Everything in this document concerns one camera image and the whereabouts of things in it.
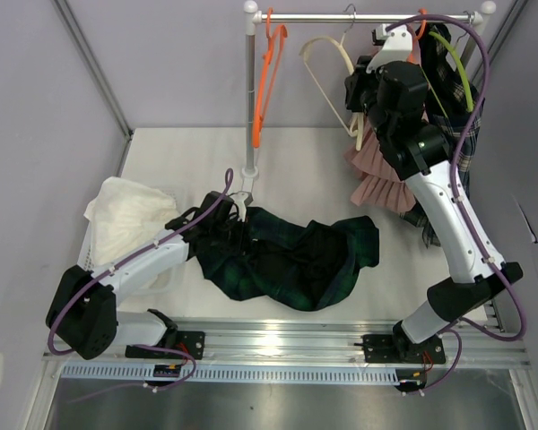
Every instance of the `table top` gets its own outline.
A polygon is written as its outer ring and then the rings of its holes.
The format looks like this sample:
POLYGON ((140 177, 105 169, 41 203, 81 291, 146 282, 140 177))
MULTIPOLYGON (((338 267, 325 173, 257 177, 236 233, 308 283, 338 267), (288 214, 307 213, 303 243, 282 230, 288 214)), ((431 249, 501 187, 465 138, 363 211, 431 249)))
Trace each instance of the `table top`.
MULTIPOLYGON (((380 264, 363 268, 351 295, 317 312, 290 309, 268 297, 244 302, 227 298, 204 279, 197 259, 182 267, 182 281, 168 293, 130 297, 123 311, 158 308, 172 317, 286 320, 307 322, 386 322, 411 314, 426 300, 427 289, 448 277, 445 255, 426 248, 421 230, 385 209, 349 201, 359 185, 343 159, 351 139, 337 128, 268 128, 256 154, 259 178, 253 205, 289 222, 306 226, 312 219, 333 224, 361 215, 380 231, 380 264)), ((122 177, 155 187, 181 190, 186 207, 201 203, 212 190, 224 188, 224 172, 233 168, 232 192, 241 187, 245 130, 236 128, 137 129, 122 177)), ((469 313, 486 321, 482 308, 469 313)))

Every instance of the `black plaid garment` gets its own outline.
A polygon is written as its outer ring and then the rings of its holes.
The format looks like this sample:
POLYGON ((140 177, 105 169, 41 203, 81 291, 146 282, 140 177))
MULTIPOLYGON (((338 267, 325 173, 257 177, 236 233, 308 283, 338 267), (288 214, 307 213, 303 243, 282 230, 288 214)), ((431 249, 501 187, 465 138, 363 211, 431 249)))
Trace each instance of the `black plaid garment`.
MULTIPOLYGON (((290 282, 294 278, 290 276, 291 273, 275 273, 278 278, 282 278, 279 282, 269 279, 271 276, 264 276, 256 266, 259 252, 255 248, 251 253, 234 256, 223 254, 219 248, 212 247, 208 252, 197 255, 197 259, 205 278, 233 300, 269 296, 293 309, 317 311, 344 300, 352 292, 360 269, 378 264, 378 229, 373 221, 369 217, 359 217, 335 222, 331 227, 311 221, 303 228, 279 219, 262 208, 247 208, 247 235, 252 244, 265 241, 293 249, 303 238, 320 228, 330 228, 334 235, 343 238, 344 255, 331 274, 331 281, 318 292, 317 297, 299 283, 290 282)), ((299 271, 297 266, 291 267, 291 272, 299 271)))
MULTIPOLYGON (((430 36, 430 31, 439 33, 448 41, 450 41, 450 33, 444 24, 431 24, 427 26, 419 43, 421 46, 422 69, 427 74, 432 88, 438 94, 438 98, 447 112, 448 118, 442 115, 442 109, 435 100, 432 91, 429 91, 425 104, 427 116, 429 122, 439 127, 447 138, 451 148, 452 159, 452 153, 456 148, 458 138, 464 130, 470 114, 466 112, 466 98, 460 75, 448 63, 448 51, 444 45, 430 36)), ((472 84, 471 92, 473 94, 473 100, 478 99, 479 92, 472 84)), ((483 104, 464 140, 460 160, 458 161, 458 175, 467 196, 469 196, 470 165, 476 152, 476 141, 481 128, 482 109, 483 104)), ((410 211, 402 213, 401 218, 410 222, 415 227, 422 228, 422 240, 426 246, 440 246, 438 237, 419 203, 416 203, 410 211)))

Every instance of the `wall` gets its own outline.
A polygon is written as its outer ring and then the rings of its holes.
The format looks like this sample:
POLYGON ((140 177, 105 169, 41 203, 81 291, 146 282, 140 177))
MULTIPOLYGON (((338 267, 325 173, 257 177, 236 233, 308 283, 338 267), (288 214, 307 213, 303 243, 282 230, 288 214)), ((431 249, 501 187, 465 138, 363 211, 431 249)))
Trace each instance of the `wall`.
MULTIPOLYGON (((525 8, 492 68, 474 162, 472 200, 484 226, 509 260, 523 265, 516 291, 528 315, 525 338, 538 380, 538 0, 525 8)), ((502 316, 517 329, 514 307, 502 316)))
MULTIPOLYGON (((351 0, 358 13, 432 13, 478 10, 482 0, 351 0)), ((350 0, 259 0, 276 13, 342 13, 350 0)), ((133 127, 220 126, 245 123, 244 0, 71 0, 70 3, 133 127)), ((512 0, 497 0, 486 39, 498 28, 512 0)), ((338 126, 336 118, 299 57, 316 36, 340 38, 344 24, 289 25, 289 38, 266 124, 338 126)), ((372 26, 357 25, 347 36, 351 57, 370 49, 372 26)), ((266 49, 257 31, 257 75, 266 49)), ((340 110, 344 64, 330 44, 315 45, 313 70, 340 110)))
POLYGON ((21 423, 82 211, 123 145, 50 2, 0 1, 0 430, 21 423))

